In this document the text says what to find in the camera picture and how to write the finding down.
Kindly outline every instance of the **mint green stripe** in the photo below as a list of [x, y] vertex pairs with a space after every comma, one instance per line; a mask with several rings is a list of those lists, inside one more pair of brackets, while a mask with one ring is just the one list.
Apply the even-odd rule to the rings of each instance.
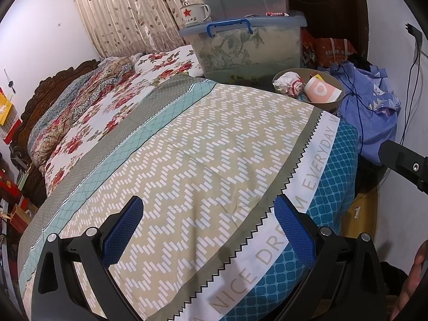
[[37, 268], [46, 238], [52, 233], [60, 233], [85, 201], [89, 199], [89, 197], [130, 157], [132, 153], [139, 149], [150, 137], [155, 135], [159, 129], [165, 127], [186, 109], [209, 94], [216, 84], [216, 82], [210, 80], [193, 84], [186, 94], [162, 109], [148, 122], [128, 136], [122, 144], [83, 181], [76, 191], [66, 199], [52, 221], [42, 230], [42, 237], [36, 241], [36, 244], [29, 252], [28, 260], [19, 276], [19, 288], [22, 296], [26, 289], [26, 282], [31, 279], [31, 275]]

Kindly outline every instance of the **curtain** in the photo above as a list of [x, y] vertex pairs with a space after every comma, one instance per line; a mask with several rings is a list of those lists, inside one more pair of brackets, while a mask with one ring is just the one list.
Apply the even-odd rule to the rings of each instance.
[[91, 41], [102, 58], [139, 52], [166, 52], [186, 44], [184, 1], [202, 0], [75, 0]]

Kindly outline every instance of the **wooden floor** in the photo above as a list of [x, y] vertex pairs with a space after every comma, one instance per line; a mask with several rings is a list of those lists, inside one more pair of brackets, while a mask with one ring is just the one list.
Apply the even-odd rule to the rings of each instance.
[[342, 217], [341, 235], [357, 238], [360, 233], [375, 238], [377, 223], [377, 187], [367, 193], [360, 193], [349, 210]]

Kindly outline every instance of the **gray stripe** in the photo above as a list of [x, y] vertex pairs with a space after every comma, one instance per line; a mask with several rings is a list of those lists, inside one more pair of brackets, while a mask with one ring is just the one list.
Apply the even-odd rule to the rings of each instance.
[[296, 144], [285, 161], [284, 165], [278, 172], [272, 184], [262, 196], [257, 205], [251, 210], [243, 223], [232, 234], [228, 241], [218, 250], [218, 252], [208, 260], [204, 266], [192, 276], [179, 289], [173, 300], [158, 310], [155, 314], [148, 317], [146, 321], [168, 320], [174, 319], [174, 315], [178, 315], [182, 310], [185, 302], [190, 302], [190, 296], [195, 296], [196, 291], [202, 290], [201, 286], [206, 286], [207, 281], [212, 281], [212, 276], [218, 274], [218, 270], [224, 267], [225, 262], [229, 262], [230, 257], [235, 257], [235, 252], [240, 250], [241, 244], [246, 242], [246, 238], [250, 236], [251, 231], [256, 230], [257, 225], [260, 225], [261, 219], [266, 218], [266, 212], [273, 206], [273, 202], [284, 184], [288, 183], [288, 179], [292, 177], [292, 172], [296, 168], [299, 159], [304, 152], [306, 144], [310, 141], [311, 135], [314, 132], [322, 111], [314, 107], [308, 123], [303, 128], [302, 133], [296, 140]]
[[21, 237], [18, 249], [18, 272], [21, 274], [31, 247], [36, 243], [50, 220], [55, 216], [62, 203], [76, 189], [79, 183], [125, 140], [128, 135], [142, 123], [154, 116], [168, 104], [178, 99], [189, 90], [189, 87], [205, 79], [193, 78], [188, 74], [177, 74], [157, 86], [149, 96], [145, 97], [138, 106], [118, 126], [99, 141], [92, 150], [86, 153], [70, 170], [64, 180], [46, 199], [34, 216], [30, 225]]

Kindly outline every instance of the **metal screw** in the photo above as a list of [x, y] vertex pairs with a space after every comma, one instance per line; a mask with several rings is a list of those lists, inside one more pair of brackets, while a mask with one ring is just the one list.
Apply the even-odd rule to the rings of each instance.
[[93, 237], [95, 234], [97, 234], [97, 228], [95, 228], [95, 227], [91, 227], [91, 228], [86, 230], [86, 235], [88, 237]]
[[361, 239], [363, 239], [364, 241], [370, 241], [372, 238], [367, 233], [362, 233]]
[[52, 233], [48, 236], [48, 241], [51, 243], [52, 241], [55, 241], [56, 239], [56, 234]]
[[321, 234], [325, 235], [326, 237], [331, 235], [331, 229], [328, 227], [322, 227], [320, 231], [321, 231]]

